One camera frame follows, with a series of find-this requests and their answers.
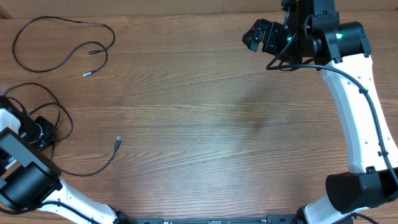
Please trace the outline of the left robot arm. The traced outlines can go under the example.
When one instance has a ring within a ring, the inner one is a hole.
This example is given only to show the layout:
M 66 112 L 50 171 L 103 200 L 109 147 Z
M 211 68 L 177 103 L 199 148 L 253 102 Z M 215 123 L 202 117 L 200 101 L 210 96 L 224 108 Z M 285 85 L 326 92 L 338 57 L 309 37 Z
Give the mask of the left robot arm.
M 95 202 L 62 178 L 43 154 L 55 142 L 55 126 L 36 119 L 16 99 L 1 96 L 1 212 L 10 215 L 41 210 L 74 223 L 134 223 L 120 210 Z

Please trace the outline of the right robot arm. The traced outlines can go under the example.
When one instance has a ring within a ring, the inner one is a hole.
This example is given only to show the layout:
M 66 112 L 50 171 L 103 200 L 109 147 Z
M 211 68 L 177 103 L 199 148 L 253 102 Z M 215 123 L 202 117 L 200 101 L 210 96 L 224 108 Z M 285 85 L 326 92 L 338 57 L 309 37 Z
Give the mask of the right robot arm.
M 321 72 L 345 135 L 348 171 L 326 178 L 326 193 L 294 215 L 269 215 L 267 223 L 352 223 L 363 211 L 397 199 L 397 146 L 373 77 L 364 26 L 342 23 L 333 1 L 282 1 L 283 23 L 257 20 L 243 35 L 246 47 L 273 56 L 268 70 Z

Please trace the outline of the cardboard backdrop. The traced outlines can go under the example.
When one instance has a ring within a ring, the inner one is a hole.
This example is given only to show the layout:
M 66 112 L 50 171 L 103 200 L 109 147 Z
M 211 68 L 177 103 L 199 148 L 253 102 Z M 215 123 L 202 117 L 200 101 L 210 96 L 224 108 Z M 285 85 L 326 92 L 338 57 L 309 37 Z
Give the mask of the cardboard backdrop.
M 1 16 L 7 19 L 280 11 L 278 0 L 1 0 Z

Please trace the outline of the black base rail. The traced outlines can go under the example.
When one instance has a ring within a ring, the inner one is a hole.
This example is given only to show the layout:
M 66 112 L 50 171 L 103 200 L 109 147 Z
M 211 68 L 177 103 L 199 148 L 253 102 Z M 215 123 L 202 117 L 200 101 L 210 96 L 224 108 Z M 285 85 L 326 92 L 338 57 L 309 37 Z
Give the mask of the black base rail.
M 162 219 L 162 218 L 134 218 L 137 224 L 304 224 L 305 222 L 296 215 L 268 215 L 260 218 L 188 218 L 188 219 Z

